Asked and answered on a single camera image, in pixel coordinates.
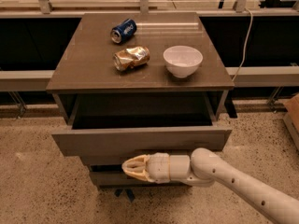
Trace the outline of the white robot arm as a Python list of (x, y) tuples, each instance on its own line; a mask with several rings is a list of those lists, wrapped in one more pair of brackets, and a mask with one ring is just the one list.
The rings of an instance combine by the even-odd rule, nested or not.
[(247, 175), (206, 148), (190, 155), (155, 153), (140, 155), (122, 164), (135, 179), (163, 184), (171, 181), (189, 186), (223, 184), (275, 224), (299, 224), (299, 201)]

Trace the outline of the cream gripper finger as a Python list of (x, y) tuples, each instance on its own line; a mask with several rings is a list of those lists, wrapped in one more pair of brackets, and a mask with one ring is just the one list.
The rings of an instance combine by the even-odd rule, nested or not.
[(147, 160), (148, 160), (148, 156), (147, 155), (139, 155), (139, 156), (136, 156), (134, 158), (131, 158), (131, 159), (125, 161), (122, 164), (122, 167), (124, 169), (145, 168)]
[(148, 181), (148, 173), (145, 170), (137, 170), (137, 171), (124, 170), (124, 172), (130, 177), (133, 177), (135, 179), (145, 181), (145, 182)]

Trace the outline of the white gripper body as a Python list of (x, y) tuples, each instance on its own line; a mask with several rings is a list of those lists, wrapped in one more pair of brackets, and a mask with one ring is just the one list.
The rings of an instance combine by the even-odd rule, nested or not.
[(170, 182), (170, 156), (167, 153), (155, 153), (147, 157), (146, 178), (157, 184)]

